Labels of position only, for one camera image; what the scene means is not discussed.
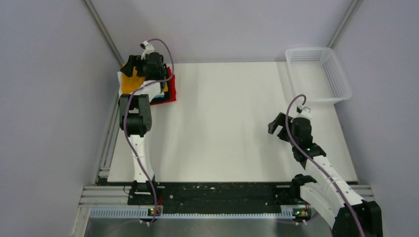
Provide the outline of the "yellow t-shirt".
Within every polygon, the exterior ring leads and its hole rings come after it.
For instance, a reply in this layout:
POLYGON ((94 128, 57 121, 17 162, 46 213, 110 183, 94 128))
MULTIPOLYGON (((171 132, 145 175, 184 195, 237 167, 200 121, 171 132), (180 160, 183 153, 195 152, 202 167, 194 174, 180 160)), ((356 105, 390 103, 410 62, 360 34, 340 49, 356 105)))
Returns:
POLYGON ((134 90, 138 89, 145 82, 145 77, 127 77, 125 74, 123 74, 122 69, 120 69, 120 71, 117 72, 117 76, 120 84, 119 95, 131 94, 134 90))

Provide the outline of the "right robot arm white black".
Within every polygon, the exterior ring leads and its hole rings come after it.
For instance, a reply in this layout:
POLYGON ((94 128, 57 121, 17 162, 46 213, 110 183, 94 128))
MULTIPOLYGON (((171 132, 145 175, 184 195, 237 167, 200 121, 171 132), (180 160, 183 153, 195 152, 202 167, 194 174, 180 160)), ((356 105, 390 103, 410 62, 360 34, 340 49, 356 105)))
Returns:
POLYGON ((383 236, 380 206, 363 198, 337 173, 326 152, 313 142, 310 119, 302 114, 293 118, 279 113, 269 123, 268 132, 273 134, 278 126, 281 130, 277 136, 290 143, 294 159, 307 173, 292 179, 291 200, 314 207, 334 237, 383 236))

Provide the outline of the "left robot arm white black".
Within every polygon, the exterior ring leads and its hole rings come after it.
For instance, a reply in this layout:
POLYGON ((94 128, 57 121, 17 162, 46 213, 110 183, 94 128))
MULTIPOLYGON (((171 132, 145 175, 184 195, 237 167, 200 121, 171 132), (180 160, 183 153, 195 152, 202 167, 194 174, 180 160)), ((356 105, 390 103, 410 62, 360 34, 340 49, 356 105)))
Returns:
POLYGON ((166 79, 164 57, 157 52, 129 56, 118 72, 119 123, 134 162, 130 195, 139 195, 146 204, 157 204, 159 196, 148 159, 146 133, 152 128, 151 102, 164 92, 166 79))

